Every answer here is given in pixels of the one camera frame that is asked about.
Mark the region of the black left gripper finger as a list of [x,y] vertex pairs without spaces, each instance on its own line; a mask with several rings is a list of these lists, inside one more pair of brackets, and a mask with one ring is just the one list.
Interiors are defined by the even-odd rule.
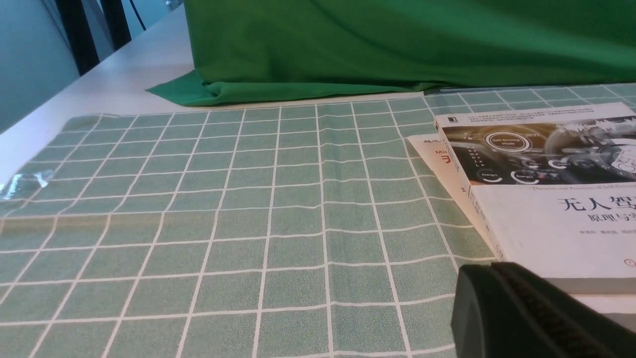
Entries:
[[451,330],[459,358],[633,358],[634,331],[516,263],[459,269]]

